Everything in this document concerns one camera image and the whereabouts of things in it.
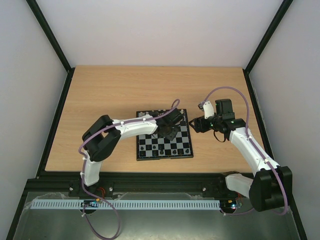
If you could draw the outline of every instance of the wooden table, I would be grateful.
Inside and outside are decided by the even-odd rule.
[[[45,167],[46,171],[80,171],[78,147],[84,132],[102,115],[112,119],[136,117],[136,111],[169,109],[179,98],[179,108],[188,118],[200,117],[198,104],[214,88],[232,86],[250,104],[249,127],[262,145],[258,124],[241,68],[235,67],[145,67],[77,66]],[[235,91],[222,89],[210,101],[230,98],[236,118],[246,119],[246,106]],[[103,162],[105,172],[220,173],[251,172],[240,152],[230,142],[218,142],[213,132],[195,133],[190,128],[193,158],[136,161],[136,138],[118,143]]]

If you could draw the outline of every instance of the table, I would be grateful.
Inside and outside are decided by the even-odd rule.
[[[214,88],[239,89],[250,105],[249,128],[262,145],[258,124],[239,67],[170,66],[77,66],[45,167],[46,171],[80,171],[78,148],[84,132],[102,115],[130,119],[136,111],[169,109],[180,99],[189,120],[203,115],[198,104]],[[236,118],[246,119],[241,96],[230,89],[216,91],[210,101],[230,98]],[[213,132],[195,133],[190,128],[193,158],[136,161],[136,138],[122,140],[103,162],[103,172],[221,173],[251,172],[240,152],[230,142],[218,142]]]

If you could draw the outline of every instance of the robotic arm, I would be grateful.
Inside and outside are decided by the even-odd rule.
[[[245,121],[235,118],[230,99],[216,100],[215,106],[216,112],[210,101],[200,104],[199,108],[204,111],[204,116],[190,121],[190,126],[197,133],[213,130],[217,140],[216,132],[222,133],[224,141],[218,141],[228,140],[235,145],[251,167],[254,176],[251,179],[237,172],[227,172],[224,174],[227,188],[249,198],[258,212],[283,207],[285,199],[271,165],[281,179],[289,204],[292,195],[291,170],[287,166],[281,167],[274,161],[252,136],[250,129],[246,129]]]
[[[99,181],[103,160],[111,155],[119,141],[143,134],[158,134],[158,136],[173,140],[179,130],[176,124],[183,118],[183,114],[176,107],[163,115],[152,111],[144,116],[127,120],[110,119],[108,115],[101,116],[82,136],[84,142],[91,138],[83,146],[86,163],[80,174],[84,178],[84,184],[89,187]],[[106,126],[112,126],[103,131],[108,133],[106,136],[103,135],[103,132],[94,136]]]

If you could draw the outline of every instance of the wall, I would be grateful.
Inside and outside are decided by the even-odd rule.
[[[320,222],[320,2],[293,1],[251,73],[275,159],[293,172],[308,239]]]
[[[70,64],[245,67],[282,0],[38,0]]]
[[[0,1],[0,240],[34,178],[66,72],[26,1]]]

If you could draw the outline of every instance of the chessboard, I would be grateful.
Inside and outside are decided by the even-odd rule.
[[[162,114],[166,110],[154,111]],[[137,161],[194,157],[187,110],[179,109],[179,111],[183,113],[183,120],[177,125],[178,133],[173,140],[169,140],[165,137],[158,137],[158,134],[143,134],[136,137]],[[141,117],[148,112],[152,112],[152,110],[137,111],[136,116]]]

